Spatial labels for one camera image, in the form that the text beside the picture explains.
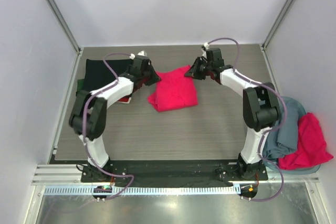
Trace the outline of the black t shirt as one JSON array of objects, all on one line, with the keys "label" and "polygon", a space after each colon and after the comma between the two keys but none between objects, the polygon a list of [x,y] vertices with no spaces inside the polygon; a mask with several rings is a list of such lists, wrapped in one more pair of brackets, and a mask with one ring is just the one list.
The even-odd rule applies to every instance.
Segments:
[{"label": "black t shirt", "polygon": [[[119,76],[124,73],[131,59],[107,60],[107,64]],[[102,60],[86,60],[83,89],[93,91],[100,89],[115,81],[115,76]]]}]

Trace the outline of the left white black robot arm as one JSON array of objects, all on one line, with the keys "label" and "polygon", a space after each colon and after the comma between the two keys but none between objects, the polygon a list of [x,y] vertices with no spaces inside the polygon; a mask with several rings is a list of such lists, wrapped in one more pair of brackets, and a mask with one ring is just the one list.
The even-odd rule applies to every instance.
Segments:
[{"label": "left white black robot arm", "polygon": [[94,176],[102,182],[110,177],[134,179],[133,175],[112,173],[109,165],[110,157],[102,137],[106,128],[107,109],[121,98],[133,94],[143,85],[150,86],[161,81],[144,50],[137,54],[125,55],[129,57],[131,63],[120,75],[117,75],[109,66],[106,59],[102,60],[115,80],[100,89],[80,91],[69,118],[69,126],[79,136],[85,147],[88,166],[93,169]]}]

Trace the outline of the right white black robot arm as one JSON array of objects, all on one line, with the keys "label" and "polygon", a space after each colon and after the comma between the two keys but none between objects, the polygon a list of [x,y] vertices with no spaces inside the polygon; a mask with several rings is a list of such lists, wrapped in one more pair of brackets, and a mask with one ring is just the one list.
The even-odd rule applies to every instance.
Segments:
[{"label": "right white black robot arm", "polygon": [[247,126],[245,144],[237,158],[237,176],[251,179],[263,165],[262,152],[269,132],[281,118],[281,109],[272,83],[261,83],[226,65],[219,48],[202,46],[185,77],[204,80],[210,77],[242,97],[243,119]]}]

